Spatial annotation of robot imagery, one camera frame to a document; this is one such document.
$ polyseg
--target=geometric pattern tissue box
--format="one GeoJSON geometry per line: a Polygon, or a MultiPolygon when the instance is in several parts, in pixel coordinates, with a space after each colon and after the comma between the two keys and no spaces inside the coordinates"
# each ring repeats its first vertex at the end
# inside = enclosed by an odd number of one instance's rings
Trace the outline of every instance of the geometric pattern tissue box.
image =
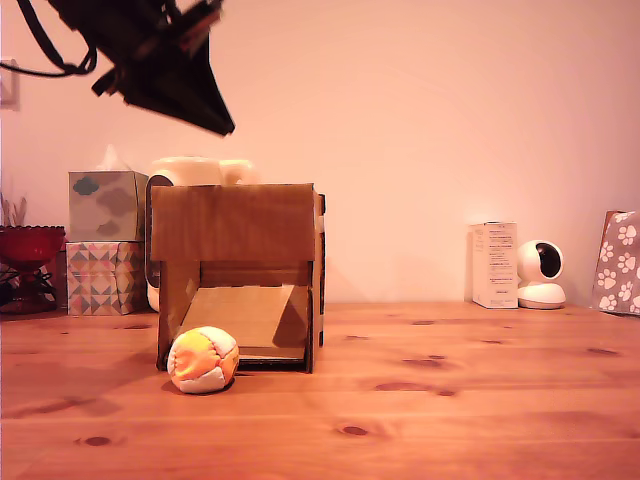
{"type": "Polygon", "coordinates": [[[146,308],[144,243],[67,243],[67,294],[69,315],[126,315],[146,308]]]}

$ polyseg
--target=white security camera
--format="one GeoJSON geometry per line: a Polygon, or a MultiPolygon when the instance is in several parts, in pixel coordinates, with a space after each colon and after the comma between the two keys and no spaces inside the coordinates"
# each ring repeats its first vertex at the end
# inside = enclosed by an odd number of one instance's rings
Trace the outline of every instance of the white security camera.
{"type": "Polygon", "coordinates": [[[518,304],[525,308],[550,310],[566,302],[564,290],[554,283],[564,270],[564,256],[557,245],[531,240],[518,249],[518,304]]]}

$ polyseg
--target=white paw print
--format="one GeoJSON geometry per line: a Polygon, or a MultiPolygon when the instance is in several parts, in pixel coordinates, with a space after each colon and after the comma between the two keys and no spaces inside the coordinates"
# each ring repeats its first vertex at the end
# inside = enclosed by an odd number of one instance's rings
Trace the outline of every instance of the white paw print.
{"type": "Polygon", "coordinates": [[[633,299],[633,302],[629,305],[629,311],[631,313],[640,313],[640,295],[633,299]]]}
{"type": "Polygon", "coordinates": [[[605,290],[609,290],[615,286],[615,278],[616,272],[611,272],[608,268],[605,268],[603,272],[598,274],[598,285],[604,287],[605,290]]]}
{"type": "Polygon", "coordinates": [[[629,252],[618,257],[618,268],[622,269],[622,273],[627,273],[629,270],[636,268],[636,257],[632,257],[629,252]]]}
{"type": "Polygon", "coordinates": [[[629,225],[628,227],[620,227],[618,229],[618,240],[622,240],[623,245],[631,245],[636,236],[636,227],[629,225]]]}
{"type": "Polygon", "coordinates": [[[616,223],[624,222],[627,218],[633,215],[636,212],[625,212],[625,213],[616,213],[614,218],[616,219],[616,223]]]}
{"type": "Polygon", "coordinates": [[[609,295],[608,297],[602,297],[600,300],[600,308],[603,310],[613,310],[618,305],[615,295],[609,295]]]}
{"type": "Polygon", "coordinates": [[[609,245],[609,242],[604,242],[600,249],[600,260],[608,262],[613,257],[613,245],[609,245]]]}
{"type": "Polygon", "coordinates": [[[626,302],[631,298],[631,290],[633,290],[633,284],[631,282],[623,283],[620,286],[618,297],[621,298],[623,302],[626,302]]]}

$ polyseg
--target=wall outlet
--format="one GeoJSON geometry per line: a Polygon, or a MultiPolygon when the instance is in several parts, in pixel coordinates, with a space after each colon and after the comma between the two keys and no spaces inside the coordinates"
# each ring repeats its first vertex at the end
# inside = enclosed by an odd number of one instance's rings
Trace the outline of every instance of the wall outlet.
{"type": "MultiPolygon", "coordinates": [[[[2,58],[2,63],[18,66],[13,58],[2,58]]],[[[0,68],[0,108],[16,108],[18,106],[18,78],[19,74],[0,68]]]]}

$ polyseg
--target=red glass dish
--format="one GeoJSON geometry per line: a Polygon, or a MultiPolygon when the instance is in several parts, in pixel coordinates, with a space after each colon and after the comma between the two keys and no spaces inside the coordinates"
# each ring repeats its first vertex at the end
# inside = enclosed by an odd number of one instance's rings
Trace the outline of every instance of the red glass dish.
{"type": "Polygon", "coordinates": [[[39,313],[55,310],[38,288],[36,273],[60,251],[64,227],[0,227],[0,263],[20,274],[14,300],[0,308],[2,313],[39,313]]]}

